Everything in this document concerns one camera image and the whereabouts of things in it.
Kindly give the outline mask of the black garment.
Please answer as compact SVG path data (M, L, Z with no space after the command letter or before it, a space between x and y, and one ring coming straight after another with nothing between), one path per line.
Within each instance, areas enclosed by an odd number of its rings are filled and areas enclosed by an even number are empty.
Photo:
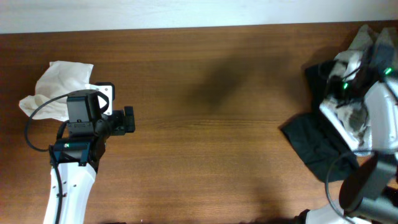
M293 150L321 182L344 180L359 168L354 154L339 158L351 149L319 109L326 90L326 76L335 64L327 60L305 69L311 111L291 117L280 127Z

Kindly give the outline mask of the khaki beige shorts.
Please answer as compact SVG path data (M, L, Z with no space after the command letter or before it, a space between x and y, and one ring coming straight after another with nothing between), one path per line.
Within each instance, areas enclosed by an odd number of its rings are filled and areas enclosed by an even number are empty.
M348 49L334 60L337 63L333 69L342 77L365 65L377 67L382 72L387 67L397 70L397 29L385 27L377 33L363 25Z

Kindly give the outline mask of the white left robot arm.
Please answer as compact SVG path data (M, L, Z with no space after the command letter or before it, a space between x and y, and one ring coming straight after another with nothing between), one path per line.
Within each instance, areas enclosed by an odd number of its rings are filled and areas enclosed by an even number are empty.
M69 119L49 146L51 185L44 223L84 222L106 141L136 130L133 108L106 114L111 100L98 90L78 90L66 97Z

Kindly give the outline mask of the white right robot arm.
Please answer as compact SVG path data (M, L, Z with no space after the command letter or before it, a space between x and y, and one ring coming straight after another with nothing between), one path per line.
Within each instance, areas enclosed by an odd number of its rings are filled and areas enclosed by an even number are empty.
M282 127L293 150L337 200L295 223L396 223L397 66L387 45L347 50L308 67L312 110Z

